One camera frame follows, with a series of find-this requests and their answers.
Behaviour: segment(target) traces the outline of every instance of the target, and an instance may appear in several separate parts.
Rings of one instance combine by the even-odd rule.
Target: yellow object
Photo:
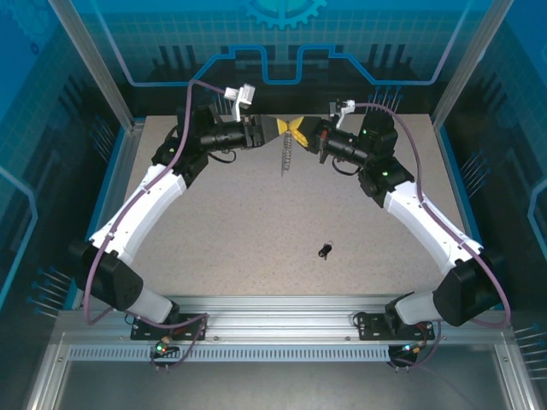
[[[308,139],[298,130],[300,124],[302,124],[304,117],[298,117],[295,120],[289,122],[289,131],[294,139],[302,145],[304,148],[308,146]]]
[[[287,132],[287,130],[289,129],[289,125],[285,121],[278,118],[277,129],[279,130],[279,134],[281,135],[282,133]]]

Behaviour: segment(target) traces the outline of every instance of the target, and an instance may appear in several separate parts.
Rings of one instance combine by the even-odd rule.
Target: speckled tabletop
[[[285,120],[296,117],[286,116]],[[457,226],[462,221],[429,116],[402,115],[417,142],[424,191]],[[362,115],[346,117],[358,132]],[[148,117],[128,186],[176,123]],[[396,156],[412,173],[414,157],[400,128]],[[143,241],[132,268],[164,295],[400,294],[437,287],[432,258],[404,225],[365,196],[357,176],[292,143],[281,178],[283,139],[238,150],[230,165],[209,161]],[[340,167],[353,170],[348,164]],[[326,261],[317,252],[333,241]]]

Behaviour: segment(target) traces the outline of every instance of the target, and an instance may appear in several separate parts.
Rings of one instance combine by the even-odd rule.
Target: gray work surface
[[[75,362],[56,408],[503,410],[498,379],[492,352],[468,347],[441,348],[409,374],[386,363],[185,363],[156,374],[146,363]]]
[[[284,119],[296,115],[284,116]],[[402,115],[417,142],[424,191],[457,226],[456,201],[428,115]],[[362,115],[344,129],[358,132]],[[127,195],[175,125],[148,117]],[[400,127],[397,159],[415,174]],[[164,295],[402,294],[436,288],[432,258],[406,227],[362,192],[357,176],[336,173],[292,142],[291,170],[281,178],[283,138],[238,150],[230,165],[209,165],[143,241],[132,268]],[[350,164],[339,164],[353,170]],[[333,241],[327,261],[318,251]]]

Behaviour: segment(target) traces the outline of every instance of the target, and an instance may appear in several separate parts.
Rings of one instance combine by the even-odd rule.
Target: mounting plate
[[[179,313],[179,320],[177,320],[177,322],[185,322],[189,319],[195,318],[196,316],[197,314],[195,313]],[[174,334],[173,340],[194,340],[196,332],[199,331],[199,326],[201,325],[201,323],[202,321],[198,320],[197,322],[188,325],[186,328],[184,328],[182,332]],[[197,340],[204,340],[205,332],[206,329],[203,329],[202,334],[197,338]],[[145,322],[135,319],[133,321],[133,326],[131,330],[131,340],[152,340],[157,342],[162,337],[168,334],[169,330],[158,329],[156,327],[147,325]]]
[[[361,341],[403,342],[415,340],[417,342],[424,338],[421,330],[415,326],[404,327],[396,335],[393,335],[384,320],[383,313],[356,313],[353,317],[353,324],[359,331],[359,340]],[[422,324],[426,326],[427,340],[433,340],[435,332],[432,323],[422,322]]]

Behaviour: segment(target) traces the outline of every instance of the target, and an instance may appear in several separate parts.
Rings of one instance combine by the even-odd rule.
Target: glass panel
[[[475,236],[506,257],[515,329],[547,325],[546,13],[547,3],[513,4],[444,125]],[[543,357],[540,337],[522,342]],[[530,365],[534,377],[542,365]]]
[[[336,97],[429,112],[490,1],[74,4],[139,116],[172,114],[191,78],[260,86],[270,113],[325,112]]]
[[[120,125],[47,2],[1,5],[0,402],[23,408]]]

